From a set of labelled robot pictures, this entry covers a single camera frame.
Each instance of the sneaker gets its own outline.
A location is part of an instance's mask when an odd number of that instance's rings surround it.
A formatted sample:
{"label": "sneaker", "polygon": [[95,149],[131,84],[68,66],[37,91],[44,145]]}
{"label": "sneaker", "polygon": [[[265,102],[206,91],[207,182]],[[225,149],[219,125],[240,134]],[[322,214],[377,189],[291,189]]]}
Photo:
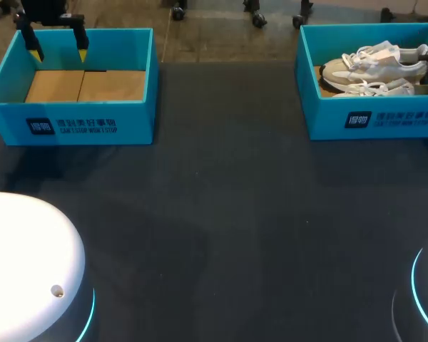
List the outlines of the sneaker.
{"label": "sneaker", "polygon": [[345,93],[337,94],[333,98],[349,98],[355,96],[402,96],[414,95],[414,86],[403,78],[390,83],[363,81],[347,86]]}
{"label": "sneaker", "polygon": [[356,53],[335,59],[321,67],[324,82],[347,91],[359,81],[389,83],[405,78],[410,83],[419,82],[428,71],[428,62],[419,57],[428,54],[428,45],[418,48],[399,48],[389,41],[376,46],[364,46]]}

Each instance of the caster wheel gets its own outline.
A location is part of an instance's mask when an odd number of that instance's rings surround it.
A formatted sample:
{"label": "caster wheel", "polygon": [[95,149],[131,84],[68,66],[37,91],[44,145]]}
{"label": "caster wheel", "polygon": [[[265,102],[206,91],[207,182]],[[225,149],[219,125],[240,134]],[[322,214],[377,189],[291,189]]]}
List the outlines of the caster wheel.
{"label": "caster wheel", "polygon": [[250,12],[250,1],[249,0],[244,0],[243,1],[243,5],[244,5],[244,12]]}
{"label": "caster wheel", "polygon": [[8,4],[5,4],[5,1],[0,1],[0,9],[3,15],[11,13],[11,7]]}
{"label": "caster wheel", "polygon": [[261,29],[266,24],[267,21],[265,20],[263,14],[254,14],[254,16],[252,17],[252,25],[257,27],[258,29]]}
{"label": "caster wheel", "polygon": [[171,9],[171,16],[174,21],[180,21],[184,19],[185,11],[180,7],[173,7]]}
{"label": "caster wheel", "polygon": [[396,16],[393,15],[392,11],[390,11],[389,8],[385,7],[380,11],[380,22],[381,23],[389,23],[393,19],[395,19]]}
{"label": "caster wheel", "polygon": [[301,25],[304,25],[306,22],[305,17],[304,16],[293,16],[293,27],[295,27],[297,30],[300,29]]}

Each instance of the white dome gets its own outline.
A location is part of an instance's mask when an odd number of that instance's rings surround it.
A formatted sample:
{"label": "white dome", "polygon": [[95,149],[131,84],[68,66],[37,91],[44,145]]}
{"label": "white dome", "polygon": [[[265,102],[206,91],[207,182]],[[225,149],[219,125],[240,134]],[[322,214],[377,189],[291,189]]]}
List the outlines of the white dome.
{"label": "white dome", "polygon": [[27,342],[56,322],[85,264],[81,238],[60,210],[0,192],[0,342]]}

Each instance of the blue box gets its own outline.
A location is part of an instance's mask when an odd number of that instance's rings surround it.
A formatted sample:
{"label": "blue box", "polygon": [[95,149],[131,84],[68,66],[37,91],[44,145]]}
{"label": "blue box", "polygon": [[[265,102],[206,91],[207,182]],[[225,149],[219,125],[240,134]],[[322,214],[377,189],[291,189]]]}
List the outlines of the blue box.
{"label": "blue box", "polygon": [[314,66],[362,46],[428,45],[428,24],[303,26],[295,76],[311,140],[428,137],[428,95],[323,98]]}
{"label": "blue box", "polygon": [[[86,32],[90,45],[84,63],[72,30],[35,31],[45,55],[42,63],[26,50],[21,32],[16,32],[0,65],[0,134],[7,145],[152,143],[158,93],[153,30],[89,29]],[[25,103],[34,74],[40,70],[146,71],[143,99]],[[76,123],[87,120],[93,123],[91,127],[76,127]],[[75,127],[66,127],[67,122],[75,122]]]}

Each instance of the dark gray table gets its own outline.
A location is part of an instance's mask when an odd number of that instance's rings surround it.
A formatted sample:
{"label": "dark gray table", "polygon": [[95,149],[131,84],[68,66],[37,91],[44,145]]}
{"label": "dark gray table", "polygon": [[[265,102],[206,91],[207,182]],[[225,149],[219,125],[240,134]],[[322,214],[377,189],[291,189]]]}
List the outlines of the dark gray table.
{"label": "dark gray table", "polygon": [[428,140],[310,142],[291,63],[160,77],[152,146],[0,138],[0,191],[83,237],[101,341],[393,341],[428,237]]}

